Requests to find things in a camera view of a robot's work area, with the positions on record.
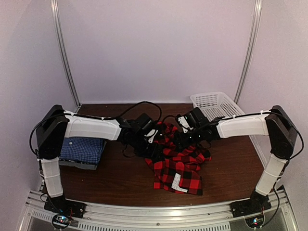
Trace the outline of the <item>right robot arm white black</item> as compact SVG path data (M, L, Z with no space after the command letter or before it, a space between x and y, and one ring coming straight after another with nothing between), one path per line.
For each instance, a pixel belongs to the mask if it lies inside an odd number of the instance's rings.
M211 142L230 137L261 135L269 138L269 161L246 205L253 213L265 205L268 194L283 176L298 137L296 127L279 105L268 111L222 116L213 120L209 120L196 107L184 115L177 115L176 120L183 131L175 135L175 144L182 149L202 141Z

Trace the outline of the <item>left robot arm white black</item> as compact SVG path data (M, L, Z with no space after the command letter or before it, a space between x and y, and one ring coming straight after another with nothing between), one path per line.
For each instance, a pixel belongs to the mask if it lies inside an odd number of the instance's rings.
M60 152L65 138L86 137L118 141L131 146L138 157L156 160L162 155L162 148L154 142L158 124L146 113L133 120L122 115L98 117L66 111L61 105L54 105L35 126L37 156L42 177L45 180L50 205L59 214L69 210L61 183L59 167Z

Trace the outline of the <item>red black plaid shirt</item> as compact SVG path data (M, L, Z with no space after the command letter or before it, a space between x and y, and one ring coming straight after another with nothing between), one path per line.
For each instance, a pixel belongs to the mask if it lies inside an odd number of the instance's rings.
M203 195L201 165L211 160L208 149L194 144L179 151L172 139L179 131L171 123L158 123L159 132L154 143L162 148L157 158L145 158L154 173L154 189L173 193Z

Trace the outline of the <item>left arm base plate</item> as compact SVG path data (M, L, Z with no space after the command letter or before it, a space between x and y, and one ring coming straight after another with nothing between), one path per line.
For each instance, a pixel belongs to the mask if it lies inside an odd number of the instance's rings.
M64 207L55 207L49 200L45 203L44 209L57 214L63 214L73 218L83 218L86 204L82 202L66 200Z

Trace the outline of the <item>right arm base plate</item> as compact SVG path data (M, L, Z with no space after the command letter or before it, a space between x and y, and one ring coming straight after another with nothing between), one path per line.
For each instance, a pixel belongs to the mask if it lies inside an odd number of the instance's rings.
M235 201L230 204L231 212L234 218L248 216L255 213L261 213L262 210L271 209L271 203L257 201L256 199L246 199Z

